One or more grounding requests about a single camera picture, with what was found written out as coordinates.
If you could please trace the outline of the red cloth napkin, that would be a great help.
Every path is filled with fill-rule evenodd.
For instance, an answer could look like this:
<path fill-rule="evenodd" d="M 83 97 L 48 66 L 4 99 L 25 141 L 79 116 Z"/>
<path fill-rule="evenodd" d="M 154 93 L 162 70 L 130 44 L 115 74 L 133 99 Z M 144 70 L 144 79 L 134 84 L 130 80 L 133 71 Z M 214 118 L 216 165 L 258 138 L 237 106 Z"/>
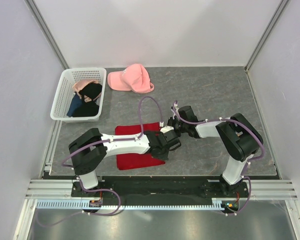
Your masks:
<path fill-rule="evenodd" d="M 119 125 L 115 128 L 116 135 L 131 135 L 131 134 L 139 134 L 140 132 L 141 132 L 140 125 L 126 125 L 126 126 Z M 155 167 L 164 164 L 165 161 L 160 160 L 158 158 L 154 158 L 149 153 L 147 154 L 129 153 L 129 154 L 120 154 L 116 156 L 116 165 L 117 168 L 121 171 Z"/>

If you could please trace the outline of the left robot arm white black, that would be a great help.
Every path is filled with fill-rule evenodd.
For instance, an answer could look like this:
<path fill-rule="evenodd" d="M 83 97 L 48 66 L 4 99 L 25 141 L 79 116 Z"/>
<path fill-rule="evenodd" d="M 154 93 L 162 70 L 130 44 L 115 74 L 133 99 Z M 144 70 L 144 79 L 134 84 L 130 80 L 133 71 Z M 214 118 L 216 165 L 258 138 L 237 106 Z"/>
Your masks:
<path fill-rule="evenodd" d="M 169 152 L 180 146 L 179 137 L 172 127 L 128 135 L 109 135 L 91 128 L 71 142 L 68 149 L 74 173 L 83 184 L 82 191 L 94 197 L 100 191 L 96 168 L 103 159 L 124 154 L 150 154 L 166 160 Z"/>

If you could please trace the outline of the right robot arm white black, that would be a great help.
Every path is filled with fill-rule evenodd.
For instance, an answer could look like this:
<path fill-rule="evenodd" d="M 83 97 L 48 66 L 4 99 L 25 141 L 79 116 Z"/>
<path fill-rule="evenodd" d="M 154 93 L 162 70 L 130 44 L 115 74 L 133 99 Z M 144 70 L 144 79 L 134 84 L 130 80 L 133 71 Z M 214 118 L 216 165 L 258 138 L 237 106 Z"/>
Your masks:
<path fill-rule="evenodd" d="M 221 139 L 229 159 L 220 176 L 219 191 L 225 197 L 232 196 L 244 179 L 244 172 L 251 161 L 264 157 L 266 151 L 262 136 L 241 113 L 228 118 L 199 121 L 189 105 L 179 108 L 175 102 L 171 111 L 173 117 L 168 120 L 168 125 L 174 128 L 178 136 L 187 133 L 195 139 Z"/>

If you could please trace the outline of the pink baseball cap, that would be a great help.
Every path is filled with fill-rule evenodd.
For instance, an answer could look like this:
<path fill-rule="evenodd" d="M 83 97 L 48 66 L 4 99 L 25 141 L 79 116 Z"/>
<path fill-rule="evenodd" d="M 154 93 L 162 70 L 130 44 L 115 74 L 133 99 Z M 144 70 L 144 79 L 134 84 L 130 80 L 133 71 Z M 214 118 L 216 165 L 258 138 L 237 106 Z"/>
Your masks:
<path fill-rule="evenodd" d="M 122 71 L 110 72 L 107 83 L 112 90 L 147 94 L 155 89 L 148 71 L 140 63 L 135 63 Z"/>

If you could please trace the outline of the black cloth in basket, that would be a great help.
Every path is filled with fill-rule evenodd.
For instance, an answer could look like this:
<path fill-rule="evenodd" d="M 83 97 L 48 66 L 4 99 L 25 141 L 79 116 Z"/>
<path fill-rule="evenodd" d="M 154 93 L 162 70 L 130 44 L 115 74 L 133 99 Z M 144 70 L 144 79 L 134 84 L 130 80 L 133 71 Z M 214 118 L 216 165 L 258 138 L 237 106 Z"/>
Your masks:
<path fill-rule="evenodd" d="M 103 86 L 101 84 L 90 83 L 79 93 L 75 92 L 81 99 L 81 106 L 74 111 L 72 117 L 83 118 L 96 116 L 100 108 L 96 101 L 101 96 L 102 90 Z"/>

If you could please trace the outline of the navy blue cloth in basket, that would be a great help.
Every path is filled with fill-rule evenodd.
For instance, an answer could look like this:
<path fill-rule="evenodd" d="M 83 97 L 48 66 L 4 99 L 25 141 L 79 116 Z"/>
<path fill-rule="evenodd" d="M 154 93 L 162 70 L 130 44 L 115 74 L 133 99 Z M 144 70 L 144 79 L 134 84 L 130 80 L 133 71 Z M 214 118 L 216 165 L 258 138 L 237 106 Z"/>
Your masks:
<path fill-rule="evenodd" d="M 81 98 L 78 95 L 74 95 L 72 100 L 71 100 L 71 103 L 70 103 L 70 106 L 69 106 L 69 109 L 68 109 L 68 112 L 67 112 L 66 116 L 67 117 L 72 117 L 75 110 L 77 108 L 79 108 L 81 105 L 82 105 Z"/>

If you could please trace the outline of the pink cloth in basket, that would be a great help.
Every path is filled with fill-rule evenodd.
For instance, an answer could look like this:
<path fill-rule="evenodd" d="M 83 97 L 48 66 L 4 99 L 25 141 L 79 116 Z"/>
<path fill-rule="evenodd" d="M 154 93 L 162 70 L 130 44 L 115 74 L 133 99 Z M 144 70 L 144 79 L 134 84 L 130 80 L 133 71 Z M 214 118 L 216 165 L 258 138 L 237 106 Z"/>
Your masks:
<path fill-rule="evenodd" d="M 89 85 L 91 83 L 98 84 L 99 81 L 97 79 L 82 79 L 82 80 L 76 82 L 72 86 L 72 89 L 74 92 L 79 93 L 81 90 L 83 90 L 87 85 Z"/>

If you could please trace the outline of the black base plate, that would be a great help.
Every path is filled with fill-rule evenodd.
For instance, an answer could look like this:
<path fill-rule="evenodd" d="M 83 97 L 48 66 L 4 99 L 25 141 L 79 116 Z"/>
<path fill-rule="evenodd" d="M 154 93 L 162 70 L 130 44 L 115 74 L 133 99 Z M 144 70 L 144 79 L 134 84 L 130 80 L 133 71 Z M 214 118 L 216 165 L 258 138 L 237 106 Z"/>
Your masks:
<path fill-rule="evenodd" d="M 102 197 L 106 204 L 174 205 L 212 203 L 213 198 L 237 199 L 249 195 L 247 183 L 228 193 L 220 188 L 219 176 L 103 176 L 96 186 L 101 192 L 86 192 L 74 182 L 71 196 Z"/>

